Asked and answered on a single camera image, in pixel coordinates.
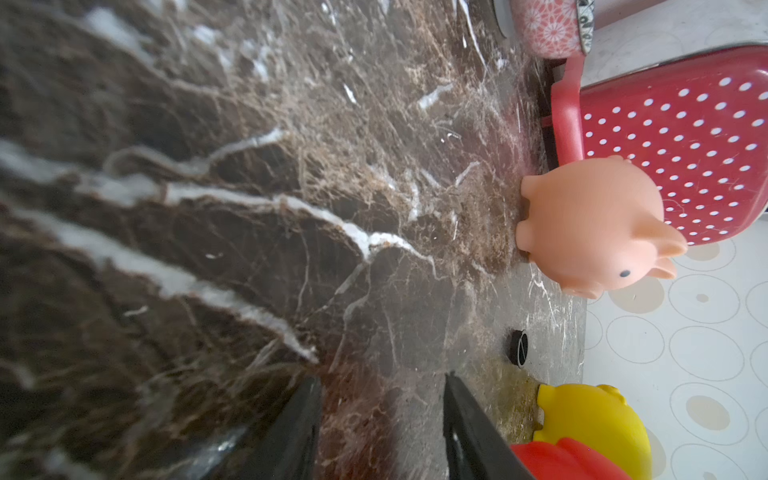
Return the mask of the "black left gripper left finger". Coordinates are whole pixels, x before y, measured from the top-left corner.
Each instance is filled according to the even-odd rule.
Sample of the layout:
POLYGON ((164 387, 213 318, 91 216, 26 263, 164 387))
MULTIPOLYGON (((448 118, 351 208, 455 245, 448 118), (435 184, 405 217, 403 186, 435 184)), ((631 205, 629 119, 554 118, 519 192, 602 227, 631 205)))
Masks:
POLYGON ((323 387, 305 378, 239 472, 240 479, 312 479, 322 421, 323 387))

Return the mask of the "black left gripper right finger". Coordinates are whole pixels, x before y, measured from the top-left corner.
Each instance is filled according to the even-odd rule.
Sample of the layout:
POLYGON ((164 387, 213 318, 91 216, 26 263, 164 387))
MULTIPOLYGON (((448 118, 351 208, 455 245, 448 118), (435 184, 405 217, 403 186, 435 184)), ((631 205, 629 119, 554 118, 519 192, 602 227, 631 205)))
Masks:
POLYGON ((454 372, 445 378, 443 436, 450 480, 534 478, 454 372))

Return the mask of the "red piggy bank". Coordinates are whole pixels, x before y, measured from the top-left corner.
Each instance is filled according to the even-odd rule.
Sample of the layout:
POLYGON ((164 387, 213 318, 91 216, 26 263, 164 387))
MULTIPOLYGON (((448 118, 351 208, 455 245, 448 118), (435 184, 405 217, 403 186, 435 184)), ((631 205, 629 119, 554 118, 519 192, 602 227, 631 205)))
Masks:
POLYGON ((510 449, 535 479, 631 479, 598 451, 570 438, 562 438, 556 444, 532 441, 511 445, 510 449))

